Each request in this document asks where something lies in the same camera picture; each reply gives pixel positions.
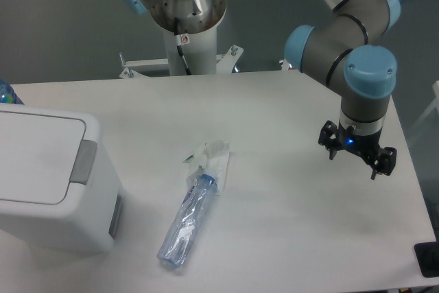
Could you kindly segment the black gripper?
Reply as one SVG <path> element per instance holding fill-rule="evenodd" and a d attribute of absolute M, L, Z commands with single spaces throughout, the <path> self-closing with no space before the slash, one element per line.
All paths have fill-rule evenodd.
<path fill-rule="evenodd" d="M 379 146 L 380 136 L 381 130 L 374 134 L 358 135 L 350 126 L 345 128 L 339 122 L 337 127 L 332 121 L 327 121 L 320 131 L 318 144 L 329 152 L 330 160 L 333 160 L 340 150 L 358 156 L 371 167 L 370 179 L 374 180 L 377 175 L 389 176 L 395 168 L 397 158 L 396 148 Z"/>

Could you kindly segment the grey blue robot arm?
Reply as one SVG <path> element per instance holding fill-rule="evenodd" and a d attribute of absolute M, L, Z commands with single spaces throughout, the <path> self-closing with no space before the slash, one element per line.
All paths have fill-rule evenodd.
<path fill-rule="evenodd" d="M 284 60 L 341 97 L 337 123 L 327 121 L 318 143 L 333 159 L 345 150 L 372 169 L 372 177 L 389 176 L 397 150 L 379 140 L 391 94 L 397 61 L 391 51 L 373 41 L 399 19 L 399 0 L 324 0 L 335 15 L 325 28 L 297 27 L 284 47 Z"/>

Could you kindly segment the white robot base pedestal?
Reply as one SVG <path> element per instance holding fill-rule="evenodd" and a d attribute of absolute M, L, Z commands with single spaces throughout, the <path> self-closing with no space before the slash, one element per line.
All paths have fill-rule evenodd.
<path fill-rule="evenodd" d="M 237 71 L 242 48 L 217 53 L 217 28 L 226 0 L 123 0 L 135 14 L 150 14 L 161 29 L 169 74 L 206 75 Z"/>

